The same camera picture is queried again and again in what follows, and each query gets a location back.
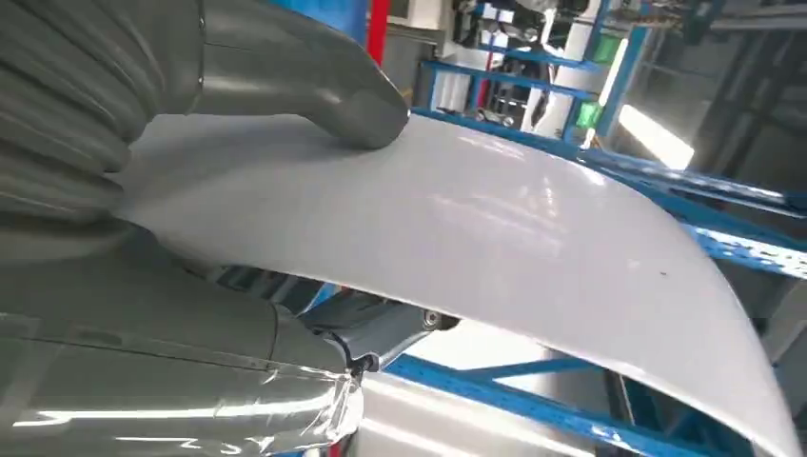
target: white painted panel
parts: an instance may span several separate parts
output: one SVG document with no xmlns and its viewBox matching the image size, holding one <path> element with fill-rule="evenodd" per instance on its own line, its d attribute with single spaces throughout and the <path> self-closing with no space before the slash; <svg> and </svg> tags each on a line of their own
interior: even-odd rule
<svg viewBox="0 0 807 457">
<path fill-rule="evenodd" d="M 133 148 L 119 214 L 185 255 L 527 335 L 800 455 L 725 279 L 669 214 L 598 173 L 417 116 L 375 152 L 294 116 L 164 116 Z"/>
</svg>

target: metal beam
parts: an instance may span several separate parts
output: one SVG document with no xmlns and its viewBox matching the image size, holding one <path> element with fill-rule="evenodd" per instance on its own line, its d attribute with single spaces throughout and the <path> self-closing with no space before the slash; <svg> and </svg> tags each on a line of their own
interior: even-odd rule
<svg viewBox="0 0 807 457">
<path fill-rule="evenodd" d="M 538 360 L 523 364 L 502 365 L 499 367 L 485 367 L 465 369 L 463 373 L 479 376 L 485 379 L 500 379 L 525 374 L 557 373 L 581 368 L 599 368 L 581 359 L 574 357 L 561 357 L 559 359 Z"/>
<path fill-rule="evenodd" d="M 581 411 L 541 396 L 469 376 L 462 371 L 402 355 L 385 370 L 409 381 L 518 414 L 643 455 L 714 456 L 706 449 L 668 438 L 661 433 Z"/>
<path fill-rule="evenodd" d="M 509 57 L 516 57 L 520 60 L 529 60 L 532 62 L 544 62 L 547 64 L 560 65 L 570 69 L 586 70 L 586 71 L 600 71 L 602 67 L 598 64 L 587 60 L 572 60 L 558 57 L 546 51 L 527 51 L 527 50 L 509 50 L 499 46 L 479 45 L 478 50 L 487 50 L 490 52 L 498 52 Z"/>
<path fill-rule="evenodd" d="M 565 86 L 556 86 L 554 84 L 550 84 L 546 81 L 542 81 L 539 79 L 530 79 L 530 78 L 523 78 L 520 76 L 512 76 L 506 73 L 495 73 L 485 70 L 477 70 L 471 69 L 469 67 L 461 67 L 459 65 L 451 65 L 446 64 L 444 62 L 436 62 L 436 61 L 426 61 L 423 62 L 426 67 L 430 67 L 433 70 L 439 71 L 449 71 L 452 73 L 460 73 L 460 74 L 467 74 L 470 76 L 477 76 L 482 79 L 486 79 L 489 81 L 499 81 L 502 83 L 510 83 L 516 86 L 524 86 L 527 88 L 536 88 L 536 89 L 546 89 L 551 90 L 553 92 L 562 93 L 565 95 L 570 95 L 572 97 L 581 98 L 584 100 L 592 100 L 594 99 L 597 94 L 594 92 L 590 92 L 588 90 L 582 89 L 572 89 L 567 88 Z"/>
</svg>

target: fluorescent light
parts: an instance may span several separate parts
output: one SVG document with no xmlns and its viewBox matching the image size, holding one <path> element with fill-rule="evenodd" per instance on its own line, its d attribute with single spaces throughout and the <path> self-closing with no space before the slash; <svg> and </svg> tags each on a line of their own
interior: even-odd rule
<svg viewBox="0 0 807 457">
<path fill-rule="evenodd" d="M 602 92 L 600 92 L 600 99 L 597 103 L 599 103 L 601 107 L 604 107 L 605 103 L 608 102 L 608 96 L 611 95 L 611 89 L 614 88 L 614 80 L 617 79 L 617 73 L 620 72 L 622 59 L 625 58 L 625 50 L 627 50 L 627 48 L 628 40 L 627 38 L 622 38 L 620 47 L 617 49 L 617 55 L 614 56 L 614 62 L 611 64 L 611 69 L 608 71 L 608 76 L 605 77 L 605 85 L 602 86 Z"/>
<path fill-rule="evenodd" d="M 695 155 L 691 146 L 630 105 L 622 107 L 620 124 L 671 169 L 686 169 Z"/>
<path fill-rule="evenodd" d="M 436 401 L 430 396 L 421 395 L 405 388 L 395 387 L 377 379 L 364 378 L 362 386 L 368 390 L 394 398 L 395 400 L 404 402 L 413 407 L 421 407 L 452 421 L 461 422 L 482 431 L 496 433 L 513 440 L 550 449 L 564 455 L 573 457 L 594 457 L 594 454 L 589 451 L 555 441 L 525 427 L 508 424 L 504 420 L 480 414 L 468 407 L 451 406 L 445 402 Z"/>
<path fill-rule="evenodd" d="M 388 424 L 376 422 L 372 419 L 364 419 L 362 421 L 362 429 L 369 430 L 375 433 L 382 434 L 399 443 L 418 447 L 428 452 L 433 452 L 437 455 L 451 456 L 451 457 L 479 457 L 478 454 L 472 454 L 462 449 L 449 446 L 445 443 L 439 443 L 434 440 L 429 440 L 421 435 L 406 431 Z"/>
</svg>

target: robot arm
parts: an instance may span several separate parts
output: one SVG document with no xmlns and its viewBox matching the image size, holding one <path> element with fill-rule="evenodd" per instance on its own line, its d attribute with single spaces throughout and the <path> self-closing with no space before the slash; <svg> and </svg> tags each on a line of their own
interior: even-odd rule
<svg viewBox="0 0 807 457">
<path fill-rule="evenodd" d="M 4 2 L 0 209 L 86 222 L 159 113 L 293 113 L 376 149 L 408 120 L 355 42 L 249 0 Z"/>
<path fill-rule="evenodd" d="M 364 50 L 249 0 L 9 1 L 0 32 L 0 455 L 266 455 L 352 431 L 344 348 L 111 217 L 106 173 L 160 113 L 292 113 L 386 146 L 408 109 Z"/>
</svg>

